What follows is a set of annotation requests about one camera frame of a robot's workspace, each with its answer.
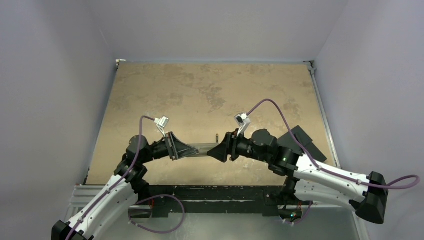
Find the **white remote control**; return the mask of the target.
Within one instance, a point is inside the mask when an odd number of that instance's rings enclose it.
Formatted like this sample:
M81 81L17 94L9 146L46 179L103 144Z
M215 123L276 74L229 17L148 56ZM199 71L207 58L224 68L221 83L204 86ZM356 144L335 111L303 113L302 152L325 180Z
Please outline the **white remote control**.
M189 146L197 149L197 153L187 156L188 158L207 157L207 152L215 148L218 143L189 143Z

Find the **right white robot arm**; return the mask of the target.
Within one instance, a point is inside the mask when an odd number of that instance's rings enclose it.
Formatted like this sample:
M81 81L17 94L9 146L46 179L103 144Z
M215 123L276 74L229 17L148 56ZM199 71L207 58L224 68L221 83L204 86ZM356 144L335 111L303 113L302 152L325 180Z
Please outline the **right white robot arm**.
M280 196L288 204L298 201L322 202L345 207L370 223L383 224L389 191L382 174L354 173L320 162L317 166L305 154L278 143L266 129L251 138L228 132L224 140L207 152L225 163L238 157L265 162L274 174L285 177Z

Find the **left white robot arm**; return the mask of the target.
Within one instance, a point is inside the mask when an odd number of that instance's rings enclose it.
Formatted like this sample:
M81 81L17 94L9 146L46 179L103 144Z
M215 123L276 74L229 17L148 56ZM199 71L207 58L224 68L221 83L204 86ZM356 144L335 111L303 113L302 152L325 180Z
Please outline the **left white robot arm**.
M100 239L131 206L151 200L149 183L143 179L146 163L164 157L178 160L198 153L197 148L181 142L172 132L152 144L143 135L134 136L103 189L68 221L59 220L52 227L51 239Z

